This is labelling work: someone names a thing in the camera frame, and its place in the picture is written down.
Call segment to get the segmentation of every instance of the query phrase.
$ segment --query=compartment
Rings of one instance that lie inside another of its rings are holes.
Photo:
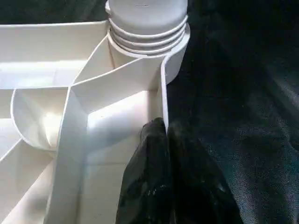
[[[54,162],[51,162],[2,224],[42,224],[46,215]]]
[[[76,77],[75,83],[103,75],[134,59],[111,47],[106,36],[90,55],[86,65]]]
[[[68,88],[15,90],[11,117],[16,130],[29,145],[56,150]]]
[[[0,25],[0,88],[72,84],[106,34],[106,21]]]
[[[136,59],[71,88],[45,224],[115,221],[123,171],[139,132],[163,117],[161,60]]]
[[[47,152],[37,150],[21,139],[0,160],[0,223],[23,198],[51,161],[52,157]],[[32,215],[28,209],[23,212]]]

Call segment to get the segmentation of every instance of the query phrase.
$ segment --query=black plastic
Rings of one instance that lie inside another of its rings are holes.
[[[169,224],[172,207],[168,140],[164,122],[157,118],[143,127],[125,169],[116,224]]]

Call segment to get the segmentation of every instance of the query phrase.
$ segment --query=white cylinder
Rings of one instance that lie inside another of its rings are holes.
[[[109,6],[113,23],[137,35],[172,30],[187,14],[187,0],[109,0]]]

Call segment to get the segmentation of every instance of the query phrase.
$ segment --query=plastic container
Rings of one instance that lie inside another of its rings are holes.
[[[117,45],[106,22],[0,26],[0,75],[24,68],[0,83],[0,223],[113,223],[142,126],[168,125],[166,79],[189,37],[187,27],[167,54],[142,56]],[[34,68],[47,81],[34,84]]]

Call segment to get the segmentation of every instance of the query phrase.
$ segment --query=white plastic tray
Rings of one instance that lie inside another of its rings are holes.
[[[107,22],[0,26],[0,223],[111,224],[144,124],[168,126],[167,55],[125,53]]]

